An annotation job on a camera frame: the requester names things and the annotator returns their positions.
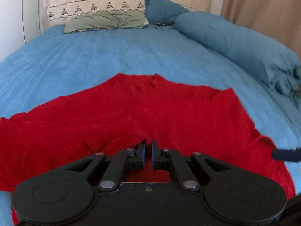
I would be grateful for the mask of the cream embroidered pillow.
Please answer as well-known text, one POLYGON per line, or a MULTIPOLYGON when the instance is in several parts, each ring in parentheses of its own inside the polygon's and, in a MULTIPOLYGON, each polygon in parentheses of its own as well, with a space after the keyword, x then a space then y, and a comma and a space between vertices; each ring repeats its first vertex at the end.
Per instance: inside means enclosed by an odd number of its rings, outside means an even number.
POLYGON ((144 0, 49 0, 47 20, 49 27, 65 25, 80 15, 100 12, 145 12, 144 0))

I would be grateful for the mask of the rolled blue duvet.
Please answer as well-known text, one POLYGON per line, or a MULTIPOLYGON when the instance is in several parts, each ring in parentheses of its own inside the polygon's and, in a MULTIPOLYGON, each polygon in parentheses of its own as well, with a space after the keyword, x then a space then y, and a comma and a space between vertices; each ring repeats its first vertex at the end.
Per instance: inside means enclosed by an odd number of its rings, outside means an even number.
POLYGON ((205 12, 179 15, 175 28, 218 52, 270 89, 290 95, 300 86, 300 59, 275 39, 205 12))

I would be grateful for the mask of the teal pillow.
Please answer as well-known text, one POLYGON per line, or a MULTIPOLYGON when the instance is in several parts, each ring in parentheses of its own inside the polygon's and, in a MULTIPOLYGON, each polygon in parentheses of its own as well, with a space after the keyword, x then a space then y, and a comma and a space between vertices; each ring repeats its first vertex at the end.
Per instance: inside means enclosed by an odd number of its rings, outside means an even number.
POLYGON ((170 26, 176 18, 188 10, 170 0, 144 0, 145 17, 150 24, 170 26))

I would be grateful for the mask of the white wardrobe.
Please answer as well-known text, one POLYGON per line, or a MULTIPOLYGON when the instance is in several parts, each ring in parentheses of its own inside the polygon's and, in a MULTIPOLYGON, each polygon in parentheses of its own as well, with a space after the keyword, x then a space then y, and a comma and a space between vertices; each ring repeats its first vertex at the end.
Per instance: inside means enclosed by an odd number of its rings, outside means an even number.
POLYGON ((1 60, 40 34, 39 0, 0 0, 1 60))

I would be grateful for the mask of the red knit sweater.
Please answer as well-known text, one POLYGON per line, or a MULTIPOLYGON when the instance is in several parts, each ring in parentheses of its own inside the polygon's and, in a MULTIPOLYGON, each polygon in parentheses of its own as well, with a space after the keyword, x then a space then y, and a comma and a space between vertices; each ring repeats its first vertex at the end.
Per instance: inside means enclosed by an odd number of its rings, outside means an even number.
POLYGON ((152 140, 188 156, 201 152, 279 183, 295 197, 275 145, 255 128, 232 89, 117 74, 90 89, 1 118, 1 190, 97 152, 152 140))

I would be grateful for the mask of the beige curtain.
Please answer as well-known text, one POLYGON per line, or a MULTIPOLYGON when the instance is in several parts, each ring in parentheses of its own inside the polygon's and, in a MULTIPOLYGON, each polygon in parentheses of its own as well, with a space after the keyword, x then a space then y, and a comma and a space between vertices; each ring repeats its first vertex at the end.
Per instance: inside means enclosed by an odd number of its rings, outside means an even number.
POLYGON ((221 16, 274 38, 300 56, 300 0, 223 0, 221 16))

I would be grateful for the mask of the green pillow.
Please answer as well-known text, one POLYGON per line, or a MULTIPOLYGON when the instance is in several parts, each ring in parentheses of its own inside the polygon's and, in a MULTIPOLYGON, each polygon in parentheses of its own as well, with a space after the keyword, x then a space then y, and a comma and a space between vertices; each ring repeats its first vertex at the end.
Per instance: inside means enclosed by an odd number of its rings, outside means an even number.
POLYGON ((115 11, 84 14, 72 18, 64 27, 64 34, 91 30, 142 29, 149 24, 145 15, 136 11, 115 11))

